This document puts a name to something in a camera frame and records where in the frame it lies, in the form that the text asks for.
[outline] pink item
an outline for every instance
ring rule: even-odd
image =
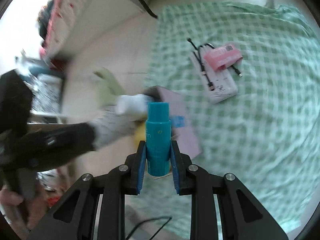
[[[231,43],[212,49],[204,55],[210,67],[214,71],[230,67],[238,60],[242,59],[241,52]]]
[[[44,58],[45,54],[46,54],[45,48],[40,47],[39,49],[40,58]]]

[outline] black charging cable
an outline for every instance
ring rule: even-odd
[[[214,84],[210,81],[208,75],[207,75],[207,71],[204,68],[204,64],[202,63],[202,58],[201,58],[201,53],[200,53],[200,49],[203,48],[202,45],[200,45],[198,48],[194,45],[194,43],[192,42],[192,40],[190,38],[187,39],[188,42],[191,43],[191,45],[195,48],[195,50],[198,51],[198,56],[196,55],[196,53],[193,51],[193,55],[196,57],[199,65],[200,65],[200,71],[201,71],[201,75],[205,76],[207,81],[208,81],[208,87],[210,91],[214,90]]]
[[[143,220],[141,222],[139,222],[138,224],[135,225],[135,227],[130,231],[130,233],[127,235],[127,237],[125,238],[125,240],[129,240],[129,238],[133,235],[133,233],[143,224],[147,223],[147,222],[152,222],[152,221],[156,221],[156,220],[160,220],[160,219],[167,219],[167,221],[154,233],[154,235],[149,239],[152,240],[159,232],[162,228],[164,228],[164,226],[166,224],[168,224],[171,220],[172,220],[172,216],[163,216],[163,217],[157,217],[157,218],[150,218],[150,219],[146,219]]]

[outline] bed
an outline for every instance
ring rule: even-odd
[[[40,56],[70,58],[105,31],[142,11],[138,0],[54,0]]]
[[[218,47],[228,42],[243,60],[231,72],[238,94],[214,104],[189,55],[187,38]],[[209,173],[235,174],[288,233],[320,180],[320,45],[293,6],[241,2],[167,6],[158,16],[146,86],[184,95],[203,153],[193,163]],[[132,199],[148,216],[172,214],[167,228],[190,233],[191,199],[177,196],[172,177],[144,179]]]

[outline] person's arm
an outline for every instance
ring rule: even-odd
[[[23,197],[8,190],[6,186],[3,186],[0,190],[0,204],[4,209],[5,216],[10,220],[12,229],[22,240],[24,240],[27,237],[24,225],[20,224],[20,220],[13,212],[13,207],[18,206],[22,202]],[[40,184],[38,185],[38,193],[36,197],[32,201],[28,202],[27,206],[29,211],[27,228],[31,230],[47,212],[47,203],[44,200],[43,189]]]

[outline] person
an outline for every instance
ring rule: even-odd
[[[42,39],[44,39],[44,41],[47,36],[47,28],[48,28],[48,23],[51,17],[51,11],[53,9],[53,6],[54,6],[54,0],[49,0],[48,3],[41,8],[38,14],[37,21],[39,23],[39,35],[41,36]]]
[[[124,136],[133,135],[136,129],[136,122],[132,121],[130,117],[125,115],[119,116],[115,113],[115,106],[106,107],[100,117],[87,122],[87,124],[91,126],[94,131],[95,137],[92,145],[95,150],[99,150]],[[27,234],[21,229],[19,220],[14,212],[12,212],[12,207],[18,206],[23,201],[23,196],[8,190],[5,185],[0,190],[0,204],[3,207],[5,216],[16,234],[22,240],[25,240]],[[27,208],[29,217],[26,226],[31,230],[48,210],[44,198],[44,189],[39,183],[37,185],[36,197],[27,203]]]

